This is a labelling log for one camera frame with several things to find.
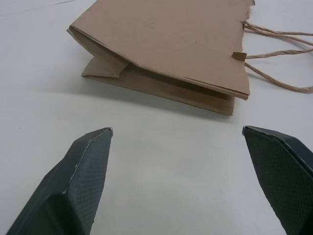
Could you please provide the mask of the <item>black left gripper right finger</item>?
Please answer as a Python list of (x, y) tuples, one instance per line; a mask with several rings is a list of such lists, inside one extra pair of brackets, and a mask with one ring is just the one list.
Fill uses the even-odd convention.
[(295, 137), (244, 126), (258, 182), (288, 235), (313, 233), (313, 153)]

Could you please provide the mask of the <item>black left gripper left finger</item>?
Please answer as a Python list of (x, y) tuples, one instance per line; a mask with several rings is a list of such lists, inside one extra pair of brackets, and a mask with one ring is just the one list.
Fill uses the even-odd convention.
[(9, 235), (88, 235), (104, 189), (113, 130), (75, 140), (43, 177)]

